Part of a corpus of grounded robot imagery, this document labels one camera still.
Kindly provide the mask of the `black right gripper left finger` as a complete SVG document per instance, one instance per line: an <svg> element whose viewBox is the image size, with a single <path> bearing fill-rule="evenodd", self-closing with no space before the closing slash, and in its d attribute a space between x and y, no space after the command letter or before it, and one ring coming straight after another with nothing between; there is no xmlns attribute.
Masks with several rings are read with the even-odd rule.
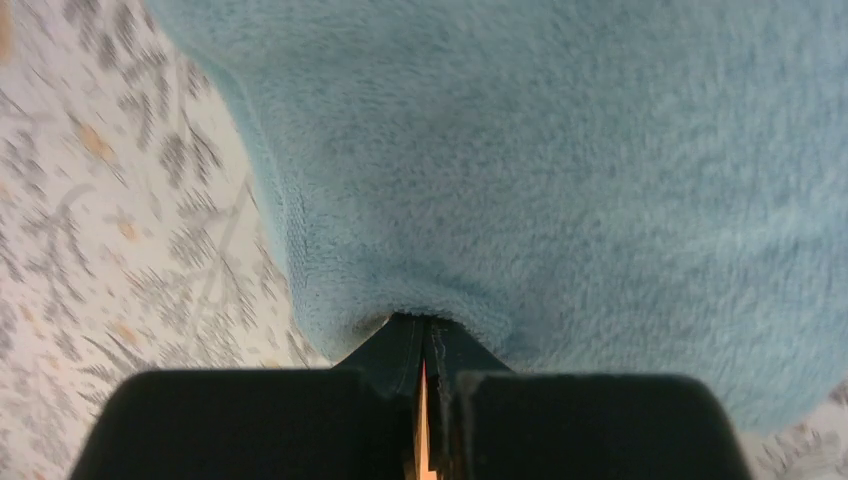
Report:
<svg viewBox="0 0 848 480"><path fill-rule="evenodd" d="M328 369L151 370L106 402L75 479L411 479L424 323Z"/></svg>

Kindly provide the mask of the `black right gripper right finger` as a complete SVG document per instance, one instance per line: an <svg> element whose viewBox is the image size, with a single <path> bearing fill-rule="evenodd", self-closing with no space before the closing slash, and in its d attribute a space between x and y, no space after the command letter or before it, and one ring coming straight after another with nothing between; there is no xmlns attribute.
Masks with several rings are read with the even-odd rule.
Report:
<svg viewBox="0 0 848 480"><path fill-rule="evenodd" d="M463 327L425 325L442 479L748 479L713 393L680 375L520 374Z"/></svg>

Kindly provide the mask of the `light blue towel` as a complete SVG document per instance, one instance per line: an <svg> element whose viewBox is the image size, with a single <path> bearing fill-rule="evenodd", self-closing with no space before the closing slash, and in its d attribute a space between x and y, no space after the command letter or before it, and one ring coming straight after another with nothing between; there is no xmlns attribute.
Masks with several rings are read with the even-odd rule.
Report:
<svg viewBox="0 0 848 480"><path fill-rule="evenodd" d="M294 319L668 372L769 431L847 371L843 1L151 1L225 100Z"/></svg>

